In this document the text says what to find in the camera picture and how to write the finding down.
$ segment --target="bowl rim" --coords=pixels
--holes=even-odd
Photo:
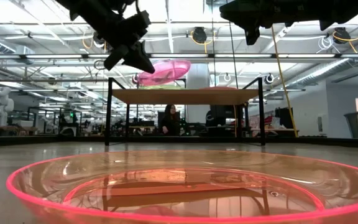
[[[211,151],[211,150],[143,150],[143,151],[128,151],[128,152],[163,152],[163,151],[173,151],[173,152],[227,152],[227,153],[244,153],[244,154],[268,154],[272,156],[282,156],[282,157],[295,157],[299,159],[309,159],[313,161],[318,161],[322,163],[334,164],[337,166],[343,166],[350,169],[358,170],[358,167],[350,166],[347,164],[341,164],[333,161],[325,161],[322,159],[315,159],[303,156],[291,156],[291,155],[283,155],[283,154],[274,154],[274,153],[264,153],[264,152],[244,152],[244,151]],[[139,215],[133,213],[119,213],[119,212],[107,212],[107,211],[99,211],[99,210],[90,210],[86,208],[78,208],[71,207],[69,205],[63,205],[56,202],[51,202],[47,200],[43,200],[42,198],[34,197],[28,194],[17,190],[13,186],[13,181],[15,177],[22,171],[39,165],[46,162],[53,162],[56,160],[69,159],[72,157],[80,157],[80,156],[92,156],[97,154],[105,154],[105,153],[125,153],[125,151],[114,151],[114,152],[99,152],[99,153],[91,153],[91,154],[80,154],[80,155],[72,155],[65,157],[58,157],[53,159],[47,159],[44,161],[38,161],[27,166],[24,166],[16,171],[14,171],[6,180],[6,188],[12,192],[16,197],[21,200],[25,200],[30,203],[34,203],[37,205],[41,205],[44,207],[51,207],[57,210],[63,210],[70,213],[75,213],[79,215],[88,215],[88,216],[97,216],[97,217],[105,217],[105,218],[117,218],[124,220],[137,220],[137,221],[148,221],[148,222],[180,222],[180,223],[280,223],[280,222],[290,222],[290,221],[302,221],[302,220],[310,220],[316,218],[324,218],[324,217],[332,217],[337,215],[344,215],[347,213],[358,212],[358,203],[352,205],[346,205],[344,207],[338,208],[330,208],[324,210],[315,210],[312,212],[303,212],[296,214],[285,214],[285,215],[271,215],[271,216],[257,216],[257,217],[234,217],[234,218],[200,218],[200,217],[170,217],[170,216],[158,216],[158,215]]]

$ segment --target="woman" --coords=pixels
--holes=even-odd
[[[175,105],[167,105],[165,107],[165,116],[161,121],[162,132],[167,136],[179,135],[179,118],[176,116],[177,109]]]

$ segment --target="polished floor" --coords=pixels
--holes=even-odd
[[[317,146],[309,144],[268,144],[260,147],[251,144],[117,144],[105,148],[101,142],[60,142],[50,144],[31,144],[22,146],[0,147],[0,223],[30,224],[41,223],[21,205],[5,188],[5,181],[10,173],[46,159],[87,154],[95,152],[124,150],[159,150],[159,149],[198,149],[198,150],[236,150],[248,152],[267,152],[293,156],[312,157],[340,162],[358,167],[358,148]]]

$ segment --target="pink plastic bowl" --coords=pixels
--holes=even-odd
[[[186,60],[159,61],[154,65],[153,74],[142,72],[134,78],[133,82],[139,82],[140,86],[153,86],[173,82],[184,76],[190,69],[191,63]]]
[[[358,223],[357,167],[278,154],[85,154],[23,167],[6,185],[54,224]]]

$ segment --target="dark hair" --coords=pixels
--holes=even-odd
[[[174,106],[174,105],[167,105],[165,107],[165,117],[167,119],[177,119],[176,115],[175,114],[171,114],[171,107]]]

